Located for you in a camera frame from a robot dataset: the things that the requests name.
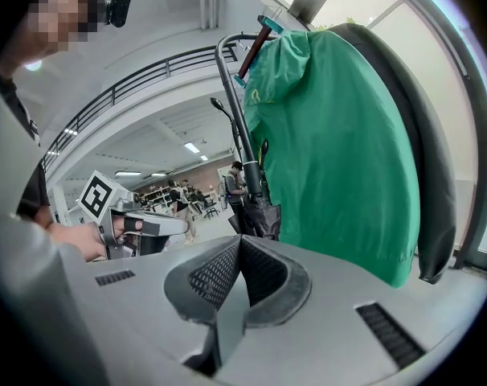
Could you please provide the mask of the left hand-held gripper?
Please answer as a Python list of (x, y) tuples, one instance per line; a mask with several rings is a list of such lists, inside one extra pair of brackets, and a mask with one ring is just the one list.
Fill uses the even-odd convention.
[[(141, 257), (160, 253), (171, 236), (187, 232), (185, 220), (146, 211), (145, 199), (99, 171), (94, 171), (79, 198), (79, 206), (97, 225), (107, 258)], [(118, 242), (113, 219), (126, 216), (142, 220), (142, 229)]]

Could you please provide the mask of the black clothes rack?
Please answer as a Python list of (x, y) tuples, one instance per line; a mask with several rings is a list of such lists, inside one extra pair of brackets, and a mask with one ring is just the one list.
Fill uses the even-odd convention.
[(260, 168), (260, 164), (258, 163), (255, 153), (252, 149), (250, 134), (248, 132), (248, 127), (244, 119), (243, 110), (241, 108), (235, 88), (232, 83), (233, 79), (231, 78), (231, 73), (228, 71), (226, 61), (223, 57), (223, 49), (227, 44), (238, 40), (251, 40), (251, 37), (255, 35), (256, 34), (239, 33), (228, 35), (222, 38), (215, 48), (215, 61), (219, 70), (224, 91), (229, 102), (229, 106), (231, 108), (233, 120), (238, 130), (238, 134), (241, 140), (241, 146), (243, 147), (243, 157), (241, 158), (241, 160), (243, 163), (243, 170), (246, 176), (250, 199), (263, 198), (265, 201), (270, 203), (268, 187), (263, 188), (261, 184), (264, 169)]

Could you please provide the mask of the person's left hand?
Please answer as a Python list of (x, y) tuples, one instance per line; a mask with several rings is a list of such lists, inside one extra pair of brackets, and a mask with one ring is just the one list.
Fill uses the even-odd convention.
[(142, 229), (142, 220), (126, 216), (116, 216), (113, 219), (113, 233), (118, 242), (126, 239), (128, 234), (138, 234)]

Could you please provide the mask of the green hooded jacket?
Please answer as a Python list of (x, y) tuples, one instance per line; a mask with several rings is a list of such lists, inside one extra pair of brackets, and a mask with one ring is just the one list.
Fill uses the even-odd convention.
[(286, 31), (250, 67), (243, 113), (280, 241), (358, 265), (399, 288), (420, 224), (407, 130), (378, 73), (331, 31)]

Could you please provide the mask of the black glass door frame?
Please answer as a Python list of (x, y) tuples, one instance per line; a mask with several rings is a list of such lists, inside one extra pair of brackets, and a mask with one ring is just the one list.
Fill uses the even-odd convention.
[(457, 0), (427, 0), (422, 7), (444, 32), (459, 63), (465, 70), (465, 89), (473, 114), (477, 144), (477, 186), (473, 213), (465, 234), (458, 265), (487, 270), (487, 55), (475, 22)]

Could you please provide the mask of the red wooden clip hanger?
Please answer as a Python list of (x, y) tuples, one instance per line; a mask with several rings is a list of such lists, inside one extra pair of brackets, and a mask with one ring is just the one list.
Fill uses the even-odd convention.
[(247, 75), (253, 61), (258, 56), (260, 49), (267, 41), (276, 39), (284, 31), (284, 28), (276, 20), (267, 15), (258, 15), (257, 21), (261, 25), (260, 32), (251, 37), (253, 44), (248, 49), (248, 53), (243, 60), (238, 73), (234, 76), (235, 82), (242, 88), (245, 88), (247, 85), (244, 77)]

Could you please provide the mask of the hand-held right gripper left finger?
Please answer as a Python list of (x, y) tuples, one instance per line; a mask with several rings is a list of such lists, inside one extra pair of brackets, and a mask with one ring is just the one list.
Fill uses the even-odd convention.
[(241, 236), (224, 236), (164, 254), (164, 294), (187, 322), (216, 323), (240, 275)]

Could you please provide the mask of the dark grey hoodie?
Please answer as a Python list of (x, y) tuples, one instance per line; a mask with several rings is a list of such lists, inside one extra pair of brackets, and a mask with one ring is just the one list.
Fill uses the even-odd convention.
[(457, 225), (456, 182), (443, 127), (422, 85), (383, 40), (356, 23), (342, 23), (329, 30), (372, 66), (403, 120), (419, 180), (419, 279), (435, 285), (452, 257)]

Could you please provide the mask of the person's left forearm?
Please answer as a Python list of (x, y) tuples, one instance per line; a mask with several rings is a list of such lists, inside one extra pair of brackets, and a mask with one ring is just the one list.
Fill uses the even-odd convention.
[(99, 230), (95, 223), (76, 226), (50, 223), (46, 230), (54, 241), (71, 244), (76, 247), (86, 261), (94, 261), (99, 257), (105, 256), (104, 242), (100, 238)]

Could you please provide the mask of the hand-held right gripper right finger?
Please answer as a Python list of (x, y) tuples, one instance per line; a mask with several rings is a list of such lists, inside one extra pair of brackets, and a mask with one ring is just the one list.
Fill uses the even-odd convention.
[(299, 262), (268, 245), (270, 240), (241, 237), (241, 273), (246, 283), (249, 310), (246, 328), (268, 328), (286, 323), (311, 294), (311, 277)]

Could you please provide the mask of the black umbrella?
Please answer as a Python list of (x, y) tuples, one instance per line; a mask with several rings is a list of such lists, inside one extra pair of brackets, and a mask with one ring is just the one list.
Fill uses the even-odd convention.
[[(268, 187), (265, 173), (262, 176), (262, 187)], [(271, 200), (268, 203), (263, 198), (250, 199), (247, 191), (243, 197), (243, 214), (238, 216), (233, 212), (229, 223), (237, 234), (279, 240), (281, 209), (280, 206), (272, 205)]]

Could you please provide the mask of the black mezzanine railing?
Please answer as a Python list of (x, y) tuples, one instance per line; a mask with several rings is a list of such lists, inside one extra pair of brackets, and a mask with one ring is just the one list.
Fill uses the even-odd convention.
[(215, 64), (215, 47), (201, 47), (148, 64), (106, 88), (87, 103), (56, 135), (41, 163), (49, 170), (75, 137), (113, 106), (174, 76)]

